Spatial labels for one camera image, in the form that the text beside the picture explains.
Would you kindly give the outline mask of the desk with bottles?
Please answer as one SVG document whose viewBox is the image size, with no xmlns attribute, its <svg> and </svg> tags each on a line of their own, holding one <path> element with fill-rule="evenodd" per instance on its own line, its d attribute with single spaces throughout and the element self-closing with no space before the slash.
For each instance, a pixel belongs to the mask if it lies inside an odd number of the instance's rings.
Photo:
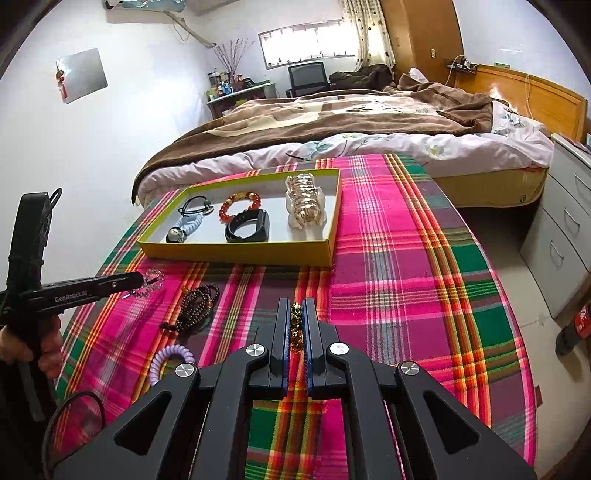
<svg viewBox="0 0 591 480">
<path fill-rule="evenodd" d="M 211 86 L 205 92 L 205 104 L 213 119 L 250 100 L 276 98 L 276 85 L 270 80 L 255 82 L 249 77 L 230 76 L 217 70 L 208 73 L 208 80 Z"/>
</svg>

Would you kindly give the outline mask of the grey wall panel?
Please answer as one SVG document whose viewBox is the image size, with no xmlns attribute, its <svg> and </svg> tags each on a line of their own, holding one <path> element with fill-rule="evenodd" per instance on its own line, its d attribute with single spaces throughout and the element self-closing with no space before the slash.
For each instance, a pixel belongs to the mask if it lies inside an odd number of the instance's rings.
<svg viewBox="0 0 591 480">
<path fill-rule="evenodd" d="M 97 48 L 59 58 L 55 77 L 65 104 L 108 86 Z"/>
</svg>

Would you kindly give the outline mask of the brown fleece blanket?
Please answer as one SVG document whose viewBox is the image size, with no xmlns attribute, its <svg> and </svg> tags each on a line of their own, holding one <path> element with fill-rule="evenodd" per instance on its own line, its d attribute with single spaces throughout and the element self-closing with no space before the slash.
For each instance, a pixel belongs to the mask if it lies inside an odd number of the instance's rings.
<svg viewBox="0 0 591 480">
<path fill-rule="evenodd" d="M 131 201 L 149 174 L 290 142 L 306 143 L 339 133 L 489 133 L 493 100 L 438 82 L 420 83 L 405 74 L 383 90 L 332 90 L 298 98 L 250 100 L 228 115 L 202 124 L 156 153 L 139 170 Z"/>
</svg>

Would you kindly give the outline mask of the wall air conditioner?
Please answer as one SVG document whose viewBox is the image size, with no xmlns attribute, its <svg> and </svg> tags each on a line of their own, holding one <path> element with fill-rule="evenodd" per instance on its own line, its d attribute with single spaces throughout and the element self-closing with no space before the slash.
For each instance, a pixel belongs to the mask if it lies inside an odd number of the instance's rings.
<svg viewBox="0 0 591 480">
<path fill-rule="evenodd" d="M 184 0 L 104 0 L 107 9 L 124 8 L 149 11 L 182 12 L 186 3 Z"/>
</svg>

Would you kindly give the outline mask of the black office chair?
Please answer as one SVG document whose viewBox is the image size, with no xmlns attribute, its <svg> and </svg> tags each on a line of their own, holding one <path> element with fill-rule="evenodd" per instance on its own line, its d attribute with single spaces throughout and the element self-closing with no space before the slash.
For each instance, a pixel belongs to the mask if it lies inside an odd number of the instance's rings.
<svg viewBox="0 0 591 480">
<path fill-rule="evenodd" d="M 332 89 L 325 73 L 322 61 L 297 64 L 287 68 L 290 75 L 290 89 L 286 91 L 289 98 L 325 92 Z"/>
</svg>

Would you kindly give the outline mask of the dark clothes pile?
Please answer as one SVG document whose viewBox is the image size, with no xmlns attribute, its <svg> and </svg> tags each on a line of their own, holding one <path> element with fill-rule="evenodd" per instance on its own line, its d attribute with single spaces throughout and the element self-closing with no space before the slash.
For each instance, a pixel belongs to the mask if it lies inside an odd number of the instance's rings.
<svg viewBox="0 0 591 480">
<path fill-rule="evenodd" d="M 369 89 L 381 91 L 394 82 L 391 68 L 386 64 L 360 67 L 353 72 L 337 71 L 329 75 L 334 90 Z"/>
</svg>

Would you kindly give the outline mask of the cola bottle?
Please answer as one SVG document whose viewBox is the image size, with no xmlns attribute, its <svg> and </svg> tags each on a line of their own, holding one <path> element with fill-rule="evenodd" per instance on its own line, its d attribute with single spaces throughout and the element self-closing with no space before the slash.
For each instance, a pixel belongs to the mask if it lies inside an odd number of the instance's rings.
<svg viewBox="0 0 591 480">
<path fill-rule="evenodd" d="M 575 315 L 572 322 L 558 334 L 555 353 L 559 357 L 568 355 L 583 340 L 590 336 L 590 302 L 587 302 Z"/>
</svg>

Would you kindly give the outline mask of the dried branch bouquet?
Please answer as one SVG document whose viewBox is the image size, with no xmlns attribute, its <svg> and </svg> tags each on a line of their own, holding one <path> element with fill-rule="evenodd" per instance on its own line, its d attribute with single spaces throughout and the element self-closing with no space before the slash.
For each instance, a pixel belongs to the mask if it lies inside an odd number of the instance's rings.
<svg viewBox="0 0 591 480">
<path fill-rule="evenodd" d="M 235 79 L 238 73 L 238 66 L 242 62 L 243 56 L 252 47 L 253 42 L 245 38 L 230 40 L 227 43 L 217 43 L 213 47 L 213 52 L 217 59 L 221 61 L 225 71 L 231 80 Z"/>
</svg>

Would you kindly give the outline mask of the yellow shallow cardboard box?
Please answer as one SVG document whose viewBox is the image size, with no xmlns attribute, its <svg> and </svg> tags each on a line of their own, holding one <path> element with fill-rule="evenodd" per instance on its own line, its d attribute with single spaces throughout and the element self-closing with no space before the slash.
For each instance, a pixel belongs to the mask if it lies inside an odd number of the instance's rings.
<svg viewBox="0 0 591 480">
<path fill-rule="evenodd" d="M 342 203 L 341 172 L 311 170 L 324 193 L 324 217 L 297 228 L 287 210 L 286 180 L 304 171 L 270 173 L 193 186 L 174 192 L 138 238 L 154 259 L 256 264 L 263 266 L 329 267 L 334 262 L 335 235 Z M 166 240 L 187 212 L 211 203 L 201 223 L 180 243 Z"/>
</svg>

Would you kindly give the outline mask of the wooden wardrobe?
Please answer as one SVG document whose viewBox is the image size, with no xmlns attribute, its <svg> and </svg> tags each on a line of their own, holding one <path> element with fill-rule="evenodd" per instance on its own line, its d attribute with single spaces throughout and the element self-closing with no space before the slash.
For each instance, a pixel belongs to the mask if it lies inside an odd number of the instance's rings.
<svg viewBox="0 0 591 480">
<path fill-rule="evenodd" d="M 382 0 L 381 6 L 394 52 L 399 79 L 411 68 L 442 84 L 449 66 L 464 54 L 452 0 Z"/>
</svg>

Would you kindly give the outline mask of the wooden headboard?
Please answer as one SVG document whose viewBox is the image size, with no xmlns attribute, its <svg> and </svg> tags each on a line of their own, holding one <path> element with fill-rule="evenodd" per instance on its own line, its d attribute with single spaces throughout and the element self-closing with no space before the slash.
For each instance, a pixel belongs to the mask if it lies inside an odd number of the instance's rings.
<svg viewBox="0 0 591 480">
<path fill-rule="evenodd" d="M 585 139 L 587 99 L 552 81 L 512 69 L 480 65 L 474 73 L 458 72 L 454 86 L 503 99 L 521 116 L 543 123 L 551 133 L 577 141 Z"/>
</svg>

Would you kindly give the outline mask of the grey drawer cabinet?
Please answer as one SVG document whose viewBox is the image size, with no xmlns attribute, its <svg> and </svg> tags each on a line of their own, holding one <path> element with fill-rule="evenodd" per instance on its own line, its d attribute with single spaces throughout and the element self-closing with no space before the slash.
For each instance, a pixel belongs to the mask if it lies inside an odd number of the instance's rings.
<svg viewBox="0 0 591 480">
<path fill-rule="evenodd" d="M 590 290 L 590 154 L 554 134 L 539 207 L 521 248 L 554 319 Z"/>
</svg>

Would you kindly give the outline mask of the plaid pink green tablecloth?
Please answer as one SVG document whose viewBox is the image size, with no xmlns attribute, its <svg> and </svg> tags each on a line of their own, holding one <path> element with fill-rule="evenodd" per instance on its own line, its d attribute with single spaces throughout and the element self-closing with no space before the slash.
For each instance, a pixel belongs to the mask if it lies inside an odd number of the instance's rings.
<svg viewBox="0 0 591 480">
<path fill-rule="evenodd" d="M 318 318 L 373 360 L 426 369 L 526 461 L 536 455 L 533 377 L 518 321 L 479 241 L 438 184 L 405 155 L 321 160 L 341 172 L 342 205 L 331 268 L 151 260 L 139 236 L 171 194 L 153 200 L 105 260 L 105 274 L 158 271 L 146 297 L 114 296 L 79 309 L 65 339 L 57 393 L 81 392 L 60 418 L 54 449 L 88 442 L 149 387 L 152 357 L 174 344 L 162 329 L 184 292 L 219 291 L 188 340 L 199 367 L 222 362 L 273 321 L 280 298 L 311 298 Z"/>
</svg>

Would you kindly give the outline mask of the black wrist band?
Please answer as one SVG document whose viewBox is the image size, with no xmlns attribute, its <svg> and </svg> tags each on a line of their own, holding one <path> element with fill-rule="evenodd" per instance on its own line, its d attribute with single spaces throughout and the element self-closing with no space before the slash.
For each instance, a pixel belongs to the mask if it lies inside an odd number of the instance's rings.
<svg viewBox="0 0 591 480">
<path fill-rule="evenodd" d="M 228 243 L 260 243 L 270 238 L 270 216 L 266 210 L 245 210 L 235 215 L 225 227 Z"/>
</svg>

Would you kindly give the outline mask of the floral curtain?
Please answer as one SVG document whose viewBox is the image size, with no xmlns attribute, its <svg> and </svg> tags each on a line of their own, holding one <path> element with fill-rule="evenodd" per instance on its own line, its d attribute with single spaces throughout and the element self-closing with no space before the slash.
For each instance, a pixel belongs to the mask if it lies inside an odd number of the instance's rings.
<svg viewBox="0 0 591 480">
<path fill-rule="evenodd" d="M 339 5 L 344 19 L 353 25 L 358 38 L 356 69 L 384 64 L 393 70 L 396 58 L 381 1 L 342 0 Z"/>
</svg>

